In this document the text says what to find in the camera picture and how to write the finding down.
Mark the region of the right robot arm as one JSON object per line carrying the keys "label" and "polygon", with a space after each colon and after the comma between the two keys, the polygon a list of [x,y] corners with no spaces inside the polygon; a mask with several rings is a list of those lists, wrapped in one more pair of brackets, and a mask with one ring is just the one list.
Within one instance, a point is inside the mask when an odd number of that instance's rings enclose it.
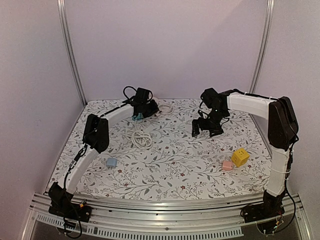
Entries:
{"label": "right robot arm", "polygon": [[269,182],[263,193],[263,202],[246,205],[240,215],[250,223],[284,214],[282,200],[289,193],[287,180],[293,162],[293,148],[299,141],[299,125],[291,100],[286,96],[267,97],[238,89],[218,93],[213,88],[205,89],[200,99],[210,113],[198,110],[199,118],[192,121],[193,137],[201,131],[208,131],[210,137],[221,135],[224,132],[221,121],[230,116],[230,110],[268,121],[267,137],[272,151]]}

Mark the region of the yellow cube socket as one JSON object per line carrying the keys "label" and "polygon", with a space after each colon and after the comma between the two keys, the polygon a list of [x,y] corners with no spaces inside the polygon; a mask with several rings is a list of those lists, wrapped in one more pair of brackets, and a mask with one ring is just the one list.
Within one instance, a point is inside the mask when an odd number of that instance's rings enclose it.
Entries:
{"label": "yellow cube socket", "polygon": [[247,162],[249,157],[250,154],[244,148],[239,148],[232,154],[231,161],[235,164],[236,167],[240,167]]}

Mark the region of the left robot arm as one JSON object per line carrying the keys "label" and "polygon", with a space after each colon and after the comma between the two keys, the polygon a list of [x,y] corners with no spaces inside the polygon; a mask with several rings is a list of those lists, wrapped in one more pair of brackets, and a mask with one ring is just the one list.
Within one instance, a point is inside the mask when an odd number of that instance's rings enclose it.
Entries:
{"label": "left robot arm", "polygon": [[49,188],[48,196],[51,203],[48,212],[50,214],[65,219],[89,222],[93,208],[87,205],[86,200],[81,203],[72,203],[72,198],[88,166],[98,155],[107,150],[110,144],[109,129],[126,118],[140,120],[152,116],[159,110],[151,90],[139,87],[134,91],[135,95],[128,97],[123,90],[125,100],[122,104],[101,116],[88,115],[82,136],[82,148],[64,174]]}

